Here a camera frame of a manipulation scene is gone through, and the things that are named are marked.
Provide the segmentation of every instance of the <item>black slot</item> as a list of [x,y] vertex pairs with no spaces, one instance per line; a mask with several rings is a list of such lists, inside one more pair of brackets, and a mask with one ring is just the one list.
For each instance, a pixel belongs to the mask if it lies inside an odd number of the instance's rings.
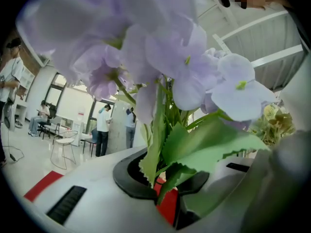
[[74,185],[47,212],[47,215],[57,223],[63,225],[85,192],[86,188]]
[[236,164],[236,163],[232,163],[232,162],[229,163],[228,165],[226,165],[226,167],[232,168],[234,170],[241,171],[244,173],[246,173],[249,170],[249,166],[244,166],[244,165],[240,165],[240,164]]

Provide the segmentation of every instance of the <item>ceiling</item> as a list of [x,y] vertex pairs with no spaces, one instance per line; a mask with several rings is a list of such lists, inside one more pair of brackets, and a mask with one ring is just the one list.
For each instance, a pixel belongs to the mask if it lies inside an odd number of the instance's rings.
[[197,12],[208,48],[246,57],[253,62],[257,81],[272,90],[284,87],[300,67],[304,52],[296,25],[283,6],[244,10],[234,3],[224,8],[218,0],[205,1]]

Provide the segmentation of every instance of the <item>white wire chair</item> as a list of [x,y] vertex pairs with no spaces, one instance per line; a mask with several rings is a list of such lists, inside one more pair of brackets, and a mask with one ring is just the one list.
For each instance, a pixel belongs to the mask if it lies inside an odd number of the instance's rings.
[[[74,142],[77,134],[78,134],[77,131],[66,131],[66,132],[60,133],[60,134],[58,134],[58,135],[56,135],[54,137],[54,139],[53,139],[53,149],[52,149],[52,153],[51,153],[51,162],[52,162],[52,164],[54,166],[56,166],[58,168],[61,168],[63,170],[67,170],[67,165],[66,165],[66,160],[65,159],[68,159],[68,160],[70,160],[70,161],[72,161],[73,163],[76,164],[76,160],[74,158],[73,149],[72,149],[72,143]],[[64,158],[65,168],[63,168],[61,166],[58,166],[57,164],[55,164],[52,161],[53,151],[54,151],[54,147],[55,147],[56,143],[61,145],[62,148],[63,148],[62,149],[62,157]],[[71,146],[71,152],[72,152],[73,160],[65,156],[64,146],[67,146],[67,145]]]

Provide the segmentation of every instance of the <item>jeans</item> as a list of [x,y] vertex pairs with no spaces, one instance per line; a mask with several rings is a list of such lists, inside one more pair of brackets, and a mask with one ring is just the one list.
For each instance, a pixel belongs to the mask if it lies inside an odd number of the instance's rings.
[[98,131],[96,142],[96,157],[104,156],[106,154],[107,144],[108,144],[108,132]]
[[35,116],[30,119],[28,130],[31,131],[31,134],[38,134],[38,123],[47,122],[47,119]]
[[133,147],[135,135],[135,128],[126,127],[126,148],[130,149]]
[[[5,105],[5,102],[0,101],[0,122],[2,119],[2,110]],[[5,154],[3,150],[3,145],[2,145],[2,139],[1,139],[1,123],[0,123],[0,162],[5,161]]]

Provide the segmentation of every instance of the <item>white t-shirt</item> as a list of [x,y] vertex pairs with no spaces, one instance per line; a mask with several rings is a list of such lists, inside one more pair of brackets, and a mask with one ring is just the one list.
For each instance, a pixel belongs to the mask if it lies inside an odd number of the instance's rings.
[[[39,108],[39,112],[44,112],[46,114],[50,114],[50,110],[47,106],[45,106],[44,108],[42,106],[40,106]],[[44,119],[48,119],[48,116],[47,115],[41,115],[40,117],[44,118]]]
[[126,123],[125,123],[126,127],[135,128],[135,125],[136,125],[136,124],[133,122],[133,120],[134,120],[134,115],[133,115],[133,113],[128,114],[128,115],[126,116]]
[[[0,72],[1,81],[14,81],[15,78],[20,81],[23,72],[24,63],[20,57],[9,60]],[[7,102],[10,91],[13,88],[0,88],[0,101]]]
[[97,131],[108,132],[109,127],[107,121],[110,120],[110,113],[105,109],[97,115]]

